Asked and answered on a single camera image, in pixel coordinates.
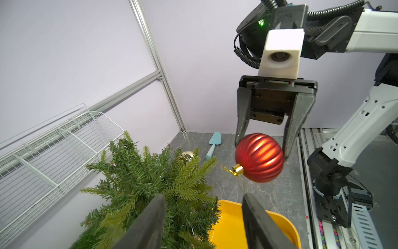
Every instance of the pine branch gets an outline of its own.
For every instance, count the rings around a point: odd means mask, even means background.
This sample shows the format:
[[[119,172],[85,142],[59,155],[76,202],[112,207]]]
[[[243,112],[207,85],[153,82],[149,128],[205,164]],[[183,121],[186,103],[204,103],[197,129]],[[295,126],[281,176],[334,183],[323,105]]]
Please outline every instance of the pine branch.
[[[103,150],[101,153],[101,162],[106,163],[106,151]]]
[[[200,180],[204,180],[210,174],[210,172],[213,171],[218,162],[219,161],[216,157],[206,160],[202,166],[195,168],[187,184],[189,186],[194,186]]]
[[[159,163],[162,168],[170,165],[170,147],[167,146],[162,150],[162,153],[159,155]]]
[[[192,172],[198,167],[199,162],[200,162],[199,157],[194,157],[187,164],[184,164],[184,162],[182,161],[183,165],[174,181],[174,186],[177,187],[179,185],[186,183],[187,180],[191,177]]]
[[[127,132],[127,131],[124,131],[124,135],[125,135],[125,138],[129,141],[129,142],[133,142],[133,140],[131,139],[131,136],[130,136],[130,134]]]
[[[144,148],[142,149],[142,157],[144,158],[144,160],[147,159],[147,157],[150,157],[150,151],[148,146],[144,146]]]
[[[121,227],[124,220],[126,220],[127,216],[129,216],[131,211],[134,209],[136,200],[137,198],[134,197],[121,209],[112,213],[108,213],[105,216],[105,219],[103,219],[103,221],[101,222],[100,227]]]
[[[101,218],[102,214],[98,211],[98,209],[94,209],[86,216],[84,222],[80,223],[80,225],[82,227],[97,225]]]
[[[193,187],[195,190],[199,190],[201,192],[210,193],[213,190],[213,187],[207,185],[206,183],[200,183]]]
[[[109,143],[109,150],[112,152],[112,156],[116,156],[117,153],[119,152],[119,148],[116,146],[115,142],[113,142],[113,141],[111,141],[111,142]]]
[[[195,148],[193,150],[193,157],[198,157],[199,156],[199,148]]]
[[[200,193],[190,188],[177,188],[174,193],[181,199],[191,202],[213,202],[215,200],[214,196],[210,196],[207,193]]]
[[[82,188],[80,190],[80,193],[87,193],[87,194],[94,194],[94,195],[102,195],[105,192],[103,190],[98,189],[97,187],[92,188],[92,187],[87,187],[87,188]]]
[[[178,148],[174,152],[174,158],[173,158],[172,163],[171,163],[171,167],[172,168],[176,168],[178,163],[181,161],[181,158],[180,158],[181,154],[182,154],[182,149],[181,148]]]
[[[105,233],[98,237],[99,242],[93,246],[93,249],[109,249],[122,238],[123,234],[123,228],[109,227],[106,229]]]
[[[201,241],[199,238],[193,237],[186,231],[181,231],[178,235],[191,244],[194,249],[215,249],[215,245],[212,242]]]
[[[69,249],[91,249],[99,242],[98,235],[94,233],[94,229],[94,226],[89,227]]]

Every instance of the black cable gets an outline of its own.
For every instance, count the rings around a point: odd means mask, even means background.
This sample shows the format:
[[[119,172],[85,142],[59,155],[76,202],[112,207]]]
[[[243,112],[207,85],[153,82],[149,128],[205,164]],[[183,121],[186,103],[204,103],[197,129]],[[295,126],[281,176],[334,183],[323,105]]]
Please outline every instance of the black cable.
[[[351,176],[352,178],[354,178],[354,180],[357,181],[366,190],[366,192],[371,194],[371,192],[365,187],[365,185],[363,185],[358,179],[353,177],[351,174],[348,174],[348,175]]]
[[[267,11],[272,12],[274,9],[278,7],[276,0],[261,0],[264,6],[267,8]]]
[[[238,32],[238,34],[235,36],[235,39],[234,39],[234,53],[235,53],[243,62],[245,62],[247,65],[249,65],[249,66],[251,66],[251,67],[253,67],[253,68],[255,68],[255,69],[259,69],[259,68],[260,68],[260,62],[257,62],[257,61],[255,61],[255,60],[249,58],[247,55],[244,54],[244,52],[243,52],[239,47],[236,47],[236,39],[238,38],[238,36],[239,36],[247,27],[249,27],[250,25],[252,25],[252,24],[254,24],[254,23],[258,22],[258,21],[259,21],[259,20],[254,20],[254,21],[250,22],[249,24],[247,24],[246,26],[244,26],[244,27]]]
[[[243,41],[242,36],[239,36],[239,45],[240,45],[240,50],[251,60],[261,62],[261,59],[259,58],[254,58],[250,53],[249,50],[246,46],[246,43]]]
[[[348,181],[347,181],[347,188],[348,188],[348,213],[347,213],[347,226],[351,227],[351,216],[352,216],[352,203],[353,203],[353,199],[352,199],[352,192],[351,192],[351,188],[348,186]]]
[[[367,4],[368,7],[369,7],[369,9],[371,9],[371,10],[373,10],[373,11],[398,13],[398,11],[386,11],[386,10],[381,10],[381,8],[382,8],[381,5],[377,6],[376,8],[373,8],[369,1],[367,1],[365,4]]]
[[[326,30],[326,25],[324,26],[305,26],[304,33],[307,36],[318,36]]]
[[[365,4],[365,0],[357,0],[350,4],[331,8],[328,10],[321,10],[321,11],[315,11],[315,12],[309,11],[307,13],[307,20],[308,21],[324,20],[324,19],[331,19],[331,18],[334,18],[337,16],[342,16],[342,15],[351,13],[352,11],[356,10],[357,8],[362,7],[364,4]]]
[[[371,196],[371,198],[372,198],[372,207],[371,207],[371,209],[373,208],[373,194],[372,194],[372,192],[370,192],[369,191],[369,189],[367,189],[366,187],[365,187],[365,185],[363,185],[363,183],[361,183],[360,182],[360,180],[358,180],[358,179],[356,179],[354,176],[352,176],[351,174],[348,174],[349,176],[351,176],[355,181],[357,181],[365,190],[366,190],[366,192],[368,193],[368,195],[370,195]]]
[[[289,3],[286,0],[276,0],[279,7],[287,6]]]

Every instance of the yellow bin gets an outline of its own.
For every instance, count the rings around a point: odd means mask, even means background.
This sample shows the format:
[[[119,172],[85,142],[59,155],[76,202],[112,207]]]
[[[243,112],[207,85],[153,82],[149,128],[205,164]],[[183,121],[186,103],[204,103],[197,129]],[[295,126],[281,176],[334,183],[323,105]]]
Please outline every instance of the yellow bin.
[[[217,249],[248,248],[245,227],[243,224],[242,204],[228,200],[219,200],[221,217],[210,231],[209,239],[216,245]],[[283,215],[267,211],[282,232],[288,237],[298,249],[301,249],[299,233],[295,226]]]

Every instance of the white wire shelf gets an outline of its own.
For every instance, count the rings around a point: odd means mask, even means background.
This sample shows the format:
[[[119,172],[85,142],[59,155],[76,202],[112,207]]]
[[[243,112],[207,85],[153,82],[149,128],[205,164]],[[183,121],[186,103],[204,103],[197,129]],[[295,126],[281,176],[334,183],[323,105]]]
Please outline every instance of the white wire shelf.
[[[86,111],[0,157],[0,248],[79,183],[123,129]]]

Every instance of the gray marble floor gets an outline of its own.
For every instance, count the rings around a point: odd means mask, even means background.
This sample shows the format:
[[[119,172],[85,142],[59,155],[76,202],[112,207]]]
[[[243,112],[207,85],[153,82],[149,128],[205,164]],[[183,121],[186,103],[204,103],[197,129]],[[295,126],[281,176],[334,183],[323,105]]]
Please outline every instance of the gray marble floor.
[[[212,135],[212,133],[187,132],[184,138],[180,132],[170,143],[170,147],[173,149],[181,147],[183,151],[198,147],[204,161]],[[234,134],[222,134],[222,143],[215,147],[214,155],[218,157],[219,165],[207,177],[207,182],[214,186],[213,195],[219,199],[242,203],[242,190],[252,193],[266,210],[287,217],[300,235],[302,248],[309,248],[297,147],[293,147],[282,173],[275,180],[260,184],[240,176],[238,182],[236,177],[223,171],[221,167],[221,164],[224,164],[230,169],[235,165],[234,139]],[[274,139],[282,145],[282,137]]]

